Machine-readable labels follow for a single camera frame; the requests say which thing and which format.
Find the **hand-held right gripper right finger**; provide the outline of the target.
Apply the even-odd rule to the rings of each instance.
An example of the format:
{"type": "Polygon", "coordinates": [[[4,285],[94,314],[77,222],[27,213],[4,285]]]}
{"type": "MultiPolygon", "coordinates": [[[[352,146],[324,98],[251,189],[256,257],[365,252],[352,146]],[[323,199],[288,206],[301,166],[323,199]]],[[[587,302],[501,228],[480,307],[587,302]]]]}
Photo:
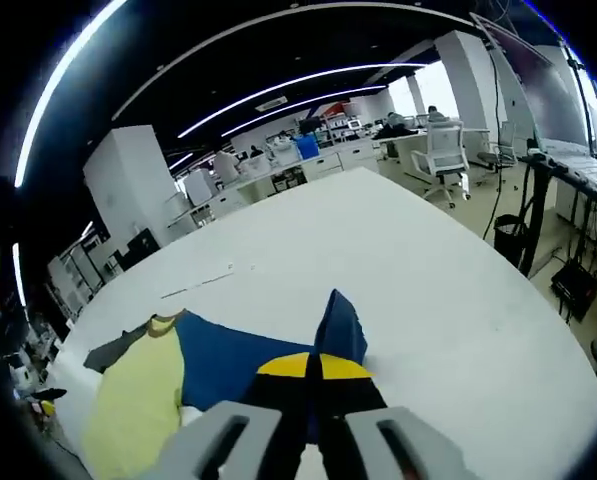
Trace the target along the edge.
{"type": "Polygon", "coordinates": [[[319,356],[318,446],[330,479],[474,479],[462,450],[402,406],[389,407],[361,365],[319,356]]]}

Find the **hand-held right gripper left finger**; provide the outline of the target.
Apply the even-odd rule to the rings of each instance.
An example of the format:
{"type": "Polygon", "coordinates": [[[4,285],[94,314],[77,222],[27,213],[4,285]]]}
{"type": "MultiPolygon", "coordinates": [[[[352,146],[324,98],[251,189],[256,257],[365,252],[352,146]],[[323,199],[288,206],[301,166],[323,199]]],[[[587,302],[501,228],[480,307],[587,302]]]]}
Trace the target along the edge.
{"type": "Polygon", "coordinates": [[[261,366],[240,401],[222,401],[165,443],[149,479],[293,479],[309,432],[310,356],[261,366]]]}

